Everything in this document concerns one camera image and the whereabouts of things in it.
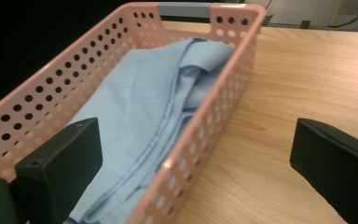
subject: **wood grain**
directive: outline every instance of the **wood grain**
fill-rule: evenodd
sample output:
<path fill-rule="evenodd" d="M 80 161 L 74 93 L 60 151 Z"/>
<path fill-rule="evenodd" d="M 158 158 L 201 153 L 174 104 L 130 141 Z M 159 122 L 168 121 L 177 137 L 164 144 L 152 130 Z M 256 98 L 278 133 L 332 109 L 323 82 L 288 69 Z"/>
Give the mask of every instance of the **wood grain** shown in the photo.
<path fill-rule="evenodd" d="M 262 28 L 254 76 L 176 223 L 345 223 L 290 166 L 297 118 L 358 138 L 358 33 Z"/>

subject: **pink plastic basket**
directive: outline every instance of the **pink plastic basket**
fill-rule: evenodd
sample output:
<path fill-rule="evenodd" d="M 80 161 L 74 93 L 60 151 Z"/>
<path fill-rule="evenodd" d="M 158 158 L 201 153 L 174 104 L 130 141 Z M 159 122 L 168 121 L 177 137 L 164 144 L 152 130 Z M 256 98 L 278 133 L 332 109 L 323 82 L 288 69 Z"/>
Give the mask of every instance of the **pink plastic basket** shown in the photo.
<path fill-rule="evenodd" d="M 223 41 L 234 54 L 172 149 L 129 223 L 171 223 L 200 175 L 253 72 L 265 9 L 258 5 L 128 3 L 119 7 L 0 101 L 0 177 L 60 131 L 130 49 L 188 37 Z M 167 29 L 163 19 L 203 18 L 209 31 Z"/>

